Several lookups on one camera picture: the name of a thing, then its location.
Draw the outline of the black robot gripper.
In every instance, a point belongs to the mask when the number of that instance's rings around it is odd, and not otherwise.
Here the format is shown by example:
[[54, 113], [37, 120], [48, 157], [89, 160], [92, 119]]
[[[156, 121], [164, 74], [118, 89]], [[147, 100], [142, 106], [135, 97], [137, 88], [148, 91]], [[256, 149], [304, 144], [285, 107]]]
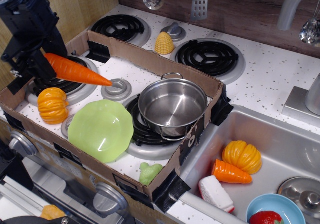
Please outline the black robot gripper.
[[55, 79], [57, 74], [41, 52], [42, 49], [46, 53], [54, 53], [65, 58], [68, 55], [62, 35], [58, 28], [54, 27], [47, 35], [14, 35], [1, 60], [13, 67], [19, 63], [21, 76]]

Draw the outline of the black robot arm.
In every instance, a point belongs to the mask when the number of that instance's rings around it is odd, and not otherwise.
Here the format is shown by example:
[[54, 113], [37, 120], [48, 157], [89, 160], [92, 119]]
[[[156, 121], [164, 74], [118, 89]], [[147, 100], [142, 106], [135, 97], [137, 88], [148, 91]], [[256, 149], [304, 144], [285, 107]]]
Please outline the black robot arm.
[[48, 0], [0, 0], [0, 17], [12, 38], [1, 59], [14, 74], [52, 80], [56, 72], [46, 53], [67, 57], [65, 42], [57, 28], [58, 15]]

